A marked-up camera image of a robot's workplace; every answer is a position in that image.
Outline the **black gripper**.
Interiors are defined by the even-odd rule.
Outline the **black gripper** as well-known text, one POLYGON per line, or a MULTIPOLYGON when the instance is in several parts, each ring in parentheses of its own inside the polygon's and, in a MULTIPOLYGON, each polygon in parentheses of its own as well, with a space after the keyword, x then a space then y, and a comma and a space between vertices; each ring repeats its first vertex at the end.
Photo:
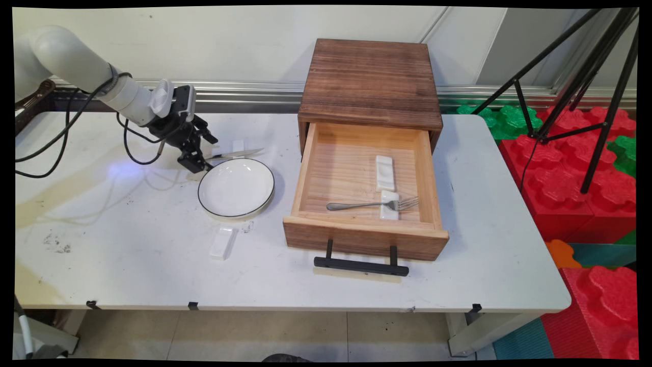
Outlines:
POLYGON ((164 141, 181 150, 177 163, 189 172, 199 173, 213 168, 203 156, 200 138, 213 145, 219 140, 209 131, 208 123, 199 116, 195 115, 188 122, 185 113, 172 114, 165 118, 154 118, 145 127, 156 137, 156 142, 164 141))

